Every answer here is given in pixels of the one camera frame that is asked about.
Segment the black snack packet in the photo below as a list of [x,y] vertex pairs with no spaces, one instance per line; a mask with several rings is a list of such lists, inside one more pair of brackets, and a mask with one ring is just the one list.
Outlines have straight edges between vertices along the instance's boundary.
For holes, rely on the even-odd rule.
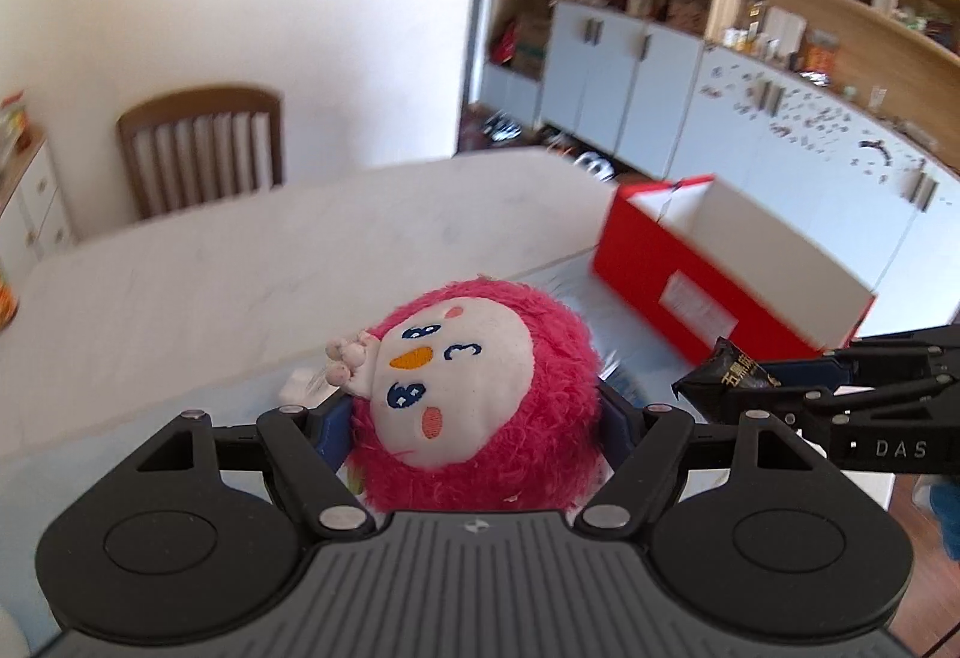
[[732,422],[740,409],[736,394],[778,388],[779,380],[736,344],[718,337],[703,364],[672,383],[677,398],[685,398],[709,422]]

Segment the pink plush toy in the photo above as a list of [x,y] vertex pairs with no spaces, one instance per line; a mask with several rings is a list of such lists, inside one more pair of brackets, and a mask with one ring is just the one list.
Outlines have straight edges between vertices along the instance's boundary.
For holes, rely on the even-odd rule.
[[451,282],[327,346],[351,394],[348,469],[376,512],[578,507],[601,481],[601,359],[586,323],[519,282]]

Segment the red white cardboard box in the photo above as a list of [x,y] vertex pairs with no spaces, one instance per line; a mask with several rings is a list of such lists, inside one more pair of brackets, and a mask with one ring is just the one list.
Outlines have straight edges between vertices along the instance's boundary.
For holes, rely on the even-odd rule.
[[693,365],[721,337],[757,360],[815,359],[874,305],[859,277],[718,177],[617,188],[592,269]]

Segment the wooden chair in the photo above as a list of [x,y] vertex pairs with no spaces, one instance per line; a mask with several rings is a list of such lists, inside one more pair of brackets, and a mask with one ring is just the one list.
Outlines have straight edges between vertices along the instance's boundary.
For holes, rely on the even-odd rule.
[[252,84],[167,92],[116,121],[140,219],[273,190],[286,181],[283,100]]

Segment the white side drawer cabinet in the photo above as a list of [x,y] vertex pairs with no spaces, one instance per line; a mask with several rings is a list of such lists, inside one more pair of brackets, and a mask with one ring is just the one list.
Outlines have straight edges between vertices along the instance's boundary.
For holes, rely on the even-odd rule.
[[2,279],[20,292],[44,258],[75,247],[76,238],[44,131],[26,131],[3,159]]

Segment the white wall cabinet unit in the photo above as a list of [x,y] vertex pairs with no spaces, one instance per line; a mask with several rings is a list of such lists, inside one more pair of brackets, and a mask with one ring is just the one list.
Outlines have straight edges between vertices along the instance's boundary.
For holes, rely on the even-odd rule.
[[460,148],[727,181],[871,289],[958,316],[958,0],[473,0]]

